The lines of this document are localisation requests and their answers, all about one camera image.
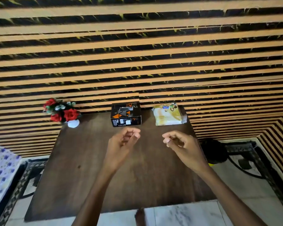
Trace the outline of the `yellow packet in clear wrap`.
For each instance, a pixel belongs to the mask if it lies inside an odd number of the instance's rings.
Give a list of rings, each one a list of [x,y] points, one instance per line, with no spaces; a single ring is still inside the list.
[[[152,108],[155,125],[179,125],[187,123],[187,115],[183,115],[175,102],[156,105]]]

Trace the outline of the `person's left forearm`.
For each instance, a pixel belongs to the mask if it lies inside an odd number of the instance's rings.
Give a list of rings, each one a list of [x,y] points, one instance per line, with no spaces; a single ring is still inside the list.
[[[71,226],[97,226],[104,197],[118,167],[104,164]]]

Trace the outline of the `floral bed sheet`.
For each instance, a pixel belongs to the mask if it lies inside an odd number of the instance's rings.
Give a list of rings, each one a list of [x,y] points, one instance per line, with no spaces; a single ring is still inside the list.
[[[0,146],[0,202],[7,192],[22,157]]]

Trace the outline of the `person's left hand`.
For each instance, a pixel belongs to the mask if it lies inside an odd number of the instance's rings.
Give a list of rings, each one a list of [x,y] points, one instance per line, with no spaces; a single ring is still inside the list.
[[[140,129],[130,126],[125,127],[109,139],[102,166],[103,171],[108,175],[114,174],[120,168],[126,157],[134,148],[133,147],[131,150],[125,148],[126,133],[140,133]]]

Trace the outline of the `black bag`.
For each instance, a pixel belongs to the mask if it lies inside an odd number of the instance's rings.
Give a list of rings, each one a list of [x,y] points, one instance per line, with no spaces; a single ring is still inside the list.
[[[218,140],[206,138],[201,140],[200,145],[209,166],[224,163],[229,158],[225,145]]]

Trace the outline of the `red artificial flower bunch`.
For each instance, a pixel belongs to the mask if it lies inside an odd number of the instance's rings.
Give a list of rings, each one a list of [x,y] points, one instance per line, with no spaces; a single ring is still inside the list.
[[[72,101],[50,98],[43,104],[43,112],[50,115],[50,121],[65,123],[77,120],[81,112],[75,108],[76,103]]]

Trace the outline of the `person's right forearm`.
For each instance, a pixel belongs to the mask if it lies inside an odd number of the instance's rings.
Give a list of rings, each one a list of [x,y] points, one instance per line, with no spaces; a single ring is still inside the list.
[[[267,226],[208,164],[204,164],[197,174],[211,188],[234,226]]]

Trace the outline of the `person's foot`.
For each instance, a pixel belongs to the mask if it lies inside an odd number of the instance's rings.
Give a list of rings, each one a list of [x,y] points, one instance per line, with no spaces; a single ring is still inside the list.
[[[135,213],[136,226],[146,226],[146,217],[144,209],[138,209]]]

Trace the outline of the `black box with orange triangles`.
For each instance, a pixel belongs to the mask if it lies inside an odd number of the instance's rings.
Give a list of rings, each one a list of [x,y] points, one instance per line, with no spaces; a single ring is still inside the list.
[[[142,118],[140,103],[113,103],[110,120],[113,127],[141,125]]]

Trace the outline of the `person's right hand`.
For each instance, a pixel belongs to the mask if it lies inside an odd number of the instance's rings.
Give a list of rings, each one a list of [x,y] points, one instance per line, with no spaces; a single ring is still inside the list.
[[[212,169],[204,156],[198,140],[188,134],[174,130],[162,134],[163,138],[178,138],[179,150],[174,150],[179,159],[200,177],[211,173]]]

